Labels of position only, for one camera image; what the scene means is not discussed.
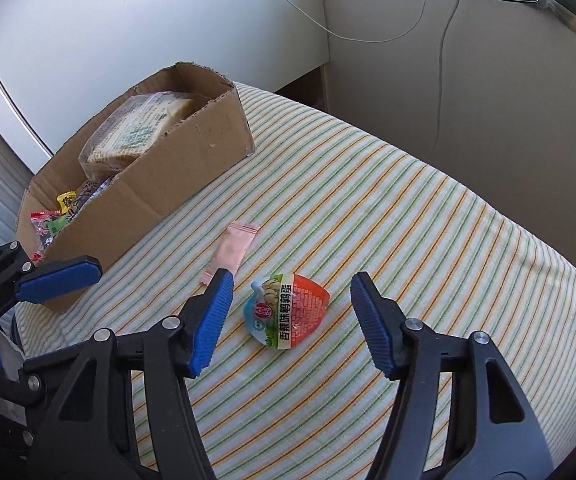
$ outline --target gray cable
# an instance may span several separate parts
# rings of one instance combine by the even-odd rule
[[[448,18],[446,28],[444,28],[444,33],[442,34],[442,40],[439,43],[439,99],[437,103],[437,133],[434,137],[433,149],[430,151],[430,153],[433,153],[434,149],[437,147],[442,124],[442,98],[444,95],[444,41],[446,41],[446,33],[448,32],[448,28],[450,27],[450,23],[452,22],[455,12],[457,12],[457,7],[459,7],[460,1],[461,0],[455,0],[454,7],[452,7],[452,12],[450,13],[450,18]]]
[[[328,34],[332,34],[335,38],[339,38],[340,40],[347,40],[347,41],[357,41],[358,43],[388,43],[388,41],[398,40],[399,38],[403,38],[407,33],[412,31],[415,27],[417,27],[418,23],[421,21],[421,17],[423,16],[423,11],[425,10],[425,1],[423,0],[423,4],[421,5],[421,12],[419,12],[419,17],[417,21],[410,27],[407,31],[395,36],[394,38],[388,38],[387,40],[357,40],[356,38],[347,38],[345,36],[340,36],[339,34],[335,34],[333,31],[325,28],[321,23],[315,20],[312,16],[310,16],[305,10],[303,10],[298,5],[292,3],[290,0],[286,0],[292,7],[297,9],[300,13],[302,13],[306,18],[308,18],[312,23],[318,25],[319,27],[323,28]]]

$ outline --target pink snack packet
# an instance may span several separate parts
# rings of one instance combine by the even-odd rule
[[[258,231],[259,226],[254,224],[245,224],[239,220],[230,222],[221,235],[217,251],[201,275],[199,283],[209,285],[217,269],[228,269],[234,276],[241,265],[241,260],[244,259],[245,251],[250,247],[250,243]]]

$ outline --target bread package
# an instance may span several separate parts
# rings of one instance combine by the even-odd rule
[[[197,93],[157,92],[130,97],[97,128],[79,155],[85,175],[103,182],[125,170],[171,126],[199,110]]]

